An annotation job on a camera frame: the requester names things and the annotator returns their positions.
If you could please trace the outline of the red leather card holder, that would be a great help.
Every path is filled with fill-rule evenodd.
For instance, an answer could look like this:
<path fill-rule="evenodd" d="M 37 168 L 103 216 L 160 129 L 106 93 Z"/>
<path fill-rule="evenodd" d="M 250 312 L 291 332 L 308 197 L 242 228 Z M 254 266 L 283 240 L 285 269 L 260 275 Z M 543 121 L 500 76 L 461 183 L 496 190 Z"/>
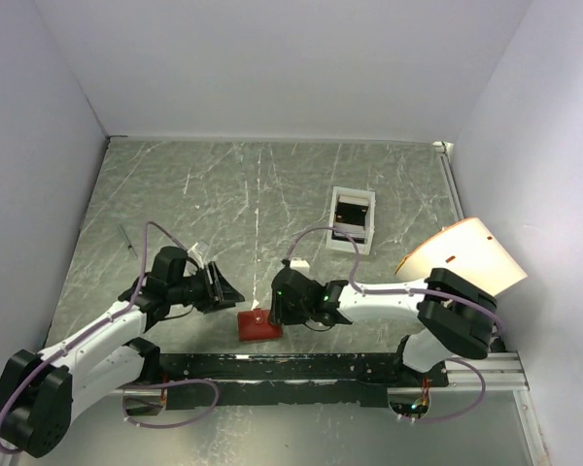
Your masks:
<path fill-rule="evenodd" d="M 283 337 L 283 327 L 269 320 L 268 309 L 255 308 L 237 314 L 237 330 L 240 342 L 276 340 Z"/>

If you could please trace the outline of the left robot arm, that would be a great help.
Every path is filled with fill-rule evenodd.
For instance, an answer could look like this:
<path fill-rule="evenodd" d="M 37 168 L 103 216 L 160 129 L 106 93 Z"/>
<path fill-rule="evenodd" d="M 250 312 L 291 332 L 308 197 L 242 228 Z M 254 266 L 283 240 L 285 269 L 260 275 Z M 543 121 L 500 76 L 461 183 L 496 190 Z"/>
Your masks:
<path fill-rule="evenodd" d="M 89 325 L 48 348 L 11 356 L 0 377 L 0 451 L 42 457 L 111 391 L 160 382 L 160 349 L 144 335 L 166 320 L 172 307 L 207 314 L 244 302 L 214 262 L 187 274 L 193 261 L 179 247 L 162 248 L 152 269 L 141 271 Z"/>

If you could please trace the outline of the white plastic card tray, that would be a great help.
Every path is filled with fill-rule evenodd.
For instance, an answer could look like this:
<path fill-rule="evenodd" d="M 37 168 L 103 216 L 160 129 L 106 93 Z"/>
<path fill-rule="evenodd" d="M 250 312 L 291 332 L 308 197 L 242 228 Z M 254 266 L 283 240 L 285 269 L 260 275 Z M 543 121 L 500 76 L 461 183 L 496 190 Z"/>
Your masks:
<path fill-rule="evenodd" d="M 330 201 L 327 230 L 328 250 L 354 253 L 354 246 L 345 236 L 347 233 L 356 243 L 361 255 L 369 255 L 375 232 L 376 195 L 372 190 L 360 190 L 335 186 Z"/>

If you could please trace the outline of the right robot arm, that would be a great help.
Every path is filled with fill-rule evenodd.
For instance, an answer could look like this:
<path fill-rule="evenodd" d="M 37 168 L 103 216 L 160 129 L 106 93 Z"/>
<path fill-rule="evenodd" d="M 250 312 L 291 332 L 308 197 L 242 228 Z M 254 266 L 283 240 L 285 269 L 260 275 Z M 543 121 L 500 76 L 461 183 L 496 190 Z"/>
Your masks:
<path fill-rule="evenodd" d="M 394 378 L 411 386 L 436 364 L 453 356 L 483 360 L 489 352 L 497 300 L 446 268 L 408 283 L 318 283 L 290 266 L 271 283 L 269 321 L 301 325 L 312 320 L 326 327 L 370 319 L 417 321 L 423 329 L 403 339 L 393 363 Z"/>

